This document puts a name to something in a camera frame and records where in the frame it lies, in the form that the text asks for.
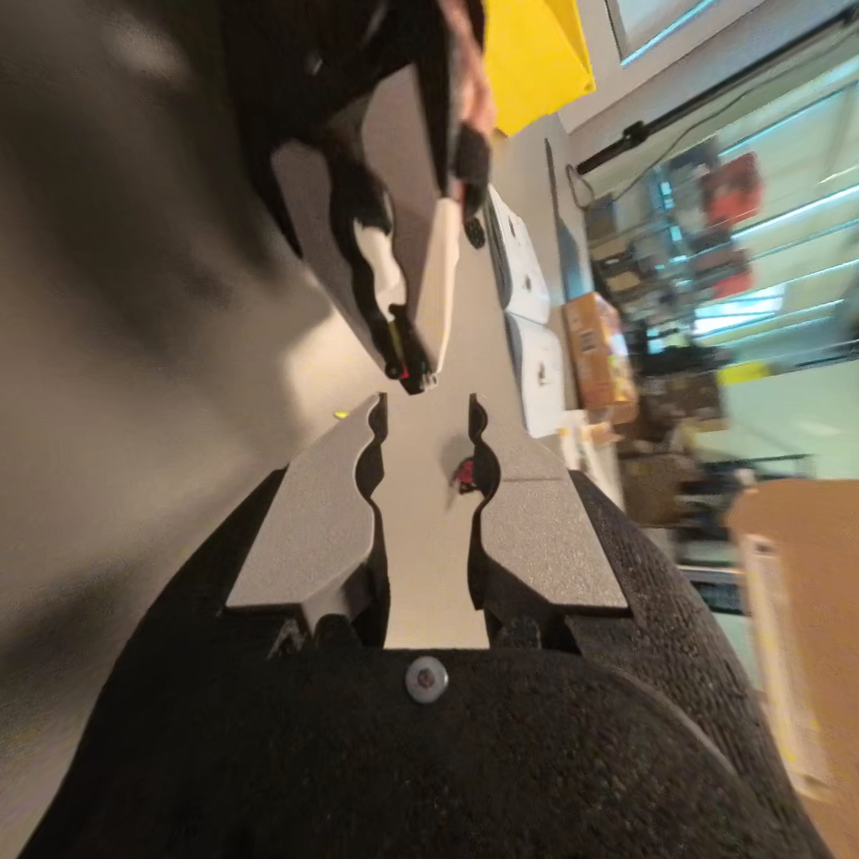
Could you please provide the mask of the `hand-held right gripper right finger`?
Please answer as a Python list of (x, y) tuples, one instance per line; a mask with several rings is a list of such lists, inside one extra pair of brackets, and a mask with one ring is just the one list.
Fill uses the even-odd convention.
[(490, 648), (564, 648), (570, 617), (615, 620), (628, 599), (570, 470), (516, 422), (468, 401), (473, 478), (467, 584)]

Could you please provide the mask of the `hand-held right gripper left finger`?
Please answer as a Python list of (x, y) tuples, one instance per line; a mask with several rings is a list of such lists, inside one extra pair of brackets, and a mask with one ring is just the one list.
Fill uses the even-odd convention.
[(387, 396), (374, 393), (288, 464), (225, 608), (284, 613), (316, 633), (345, 617), (359, 640), (381, 648), (390, 582), (381, 511)]

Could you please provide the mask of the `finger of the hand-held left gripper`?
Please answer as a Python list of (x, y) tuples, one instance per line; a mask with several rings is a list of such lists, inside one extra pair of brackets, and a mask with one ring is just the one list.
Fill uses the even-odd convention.
[[(430, 150), (422, 137), (366, 143), (370, 169), (387, 189), (392, 204), (392, 255), (405, 279), (400, 300), (409, 315), (417, 309), (430, 230)], [(273, 157), (306, 265), (340, 317), (380, 370), (385, 360), (376, 349), (354, 296), (349, 263), (337, 247), (330, 224), (332, 182), (324, 156), (298, 142)]]
[(455, 307), (462, 215), (439, 191), (417, 82), (406, 66), (383, 80), (364, 117), (364, 155), (381, 180), (392, 229), (364, 229), (375, 298), (387, 322), (404, 308), (429, 373), (444, 368)]

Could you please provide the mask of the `yellow plastic bin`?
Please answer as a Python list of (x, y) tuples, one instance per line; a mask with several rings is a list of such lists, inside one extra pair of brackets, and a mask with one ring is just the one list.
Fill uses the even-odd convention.
[(486, 1), (485, 65), (506, 137), (596, 91), (575, 1)]

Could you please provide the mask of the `small black lego assembly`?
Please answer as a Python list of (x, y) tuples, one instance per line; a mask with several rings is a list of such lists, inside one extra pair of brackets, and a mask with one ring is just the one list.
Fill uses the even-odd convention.
[(389, 311), (392, 319), (388, 322), (388, 334), (393, 358), (386, 360), (386, 372), (409, 395), (429, 392), (436, 387), (437, 376), (424, 342), (404, 304), (391, 304)]

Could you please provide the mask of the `red yellow lego figure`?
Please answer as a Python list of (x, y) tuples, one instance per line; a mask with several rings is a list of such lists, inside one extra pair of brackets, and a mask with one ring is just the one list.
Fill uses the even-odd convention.
[(479, 491), (475, 482), (474, 456), (465, 457), (454, 469), (447, 489), (447, 508), (453, 507), (458, 498), (462, 498)]

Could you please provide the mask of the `person's left hand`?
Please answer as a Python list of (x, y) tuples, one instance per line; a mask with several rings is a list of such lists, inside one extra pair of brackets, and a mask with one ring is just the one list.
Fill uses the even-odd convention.
[(478, 212), (487, 194), (491, 136), (496, 127), (496, 107), (485, 67), (485, 4), (440, 1), (438, 5), (455, 47), (459, 136), (454, 175), (464, 218), (470, 218)]

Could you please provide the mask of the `colourful cover booklet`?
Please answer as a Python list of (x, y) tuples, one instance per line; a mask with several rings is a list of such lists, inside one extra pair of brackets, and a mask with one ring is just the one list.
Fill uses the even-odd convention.
[(593, 424), (589, 413), (581, 410), (562, 413), (557, 438), (567, 469), (584, 472), (593, 479), (602, 471), (602, 451), (614, 445), (611, 424)]

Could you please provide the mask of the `open instruction booklet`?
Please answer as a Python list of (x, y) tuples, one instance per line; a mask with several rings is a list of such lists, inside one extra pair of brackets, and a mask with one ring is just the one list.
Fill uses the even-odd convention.
[(563, 350), (549, 327), (550, 291), (526, 223), (492, 185), (485, 226), (524, 424), (531, 437), (545, 438), (556, 434), (565, 411)]

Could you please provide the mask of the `orange cardboard box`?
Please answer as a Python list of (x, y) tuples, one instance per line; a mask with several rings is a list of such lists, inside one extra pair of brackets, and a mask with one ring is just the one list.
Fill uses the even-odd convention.
[(639, 393), (617, 310), (590, 291), (563, 306), (578, 399), (614, 426), (638, 416)]

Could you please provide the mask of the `wooden head desk lamp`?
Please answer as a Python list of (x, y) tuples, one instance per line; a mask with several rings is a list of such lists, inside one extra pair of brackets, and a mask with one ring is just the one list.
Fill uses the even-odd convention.
[(858, 856), (858, 482), (774, 480), (727, 514), (768, 716), (836, 857)]

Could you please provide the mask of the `red storage crate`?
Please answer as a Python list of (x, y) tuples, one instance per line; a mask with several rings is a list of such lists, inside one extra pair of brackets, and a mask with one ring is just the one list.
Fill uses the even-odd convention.
[(751, 290), (754, 274), (746, 250), (731, 251), (727, 261), (713, 270), (713, 277), (712, 300), (724, 300)]
[(703, 212), (709, 225), (745, 221), (757, 216), (764, 193), (757, 153), (722, 163), (699, 180)]

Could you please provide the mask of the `dark grey stand base plate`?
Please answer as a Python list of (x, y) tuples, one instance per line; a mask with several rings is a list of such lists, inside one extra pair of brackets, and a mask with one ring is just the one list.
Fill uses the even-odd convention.
[(562, 216), (557, 190), (553, 148), (548, 138), (544, 140), (544, 153), (550, 182), (561, 277), (562, 303), (566, 304), (594, 291), (592, 267), (589, 259), (586, 259), (584, 256), (579, 243)]

